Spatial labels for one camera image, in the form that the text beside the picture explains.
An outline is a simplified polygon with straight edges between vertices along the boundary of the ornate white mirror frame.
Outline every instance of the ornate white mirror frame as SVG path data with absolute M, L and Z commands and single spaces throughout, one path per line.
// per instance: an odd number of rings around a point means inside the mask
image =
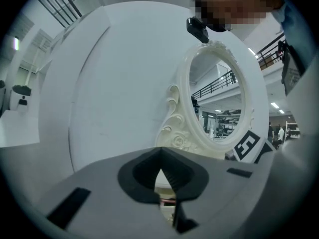
M 194 57 L 211 53 L 225 61 L 238 79 L 242 95 L 242 110 L 238 126 L 234 132 L 224 141 L 212 141 L 201 128 L 192 107 L 191 93 L 189 87 L 189 72 Z M 171 85 L 169 92 L 169 112 L 164 120 L 157 137 L 157 146 L 167 146 L 183 149 L 200 155 L 224 158 L 226 152 L 230 151 L 246 134 L 247 130 L 258 131 L 257 127 L 267 120 L 254 113 L 252 100 L 261 100 L 267 103 L 267 95 L 252 92 L 248 80 L 249 70 L 246 72 L 240 68 L 233 54 L 226 46 L 219 41 L 210 41 L 208 44 L 200 44 L 188 50 L 178 67 L 177 83 Z

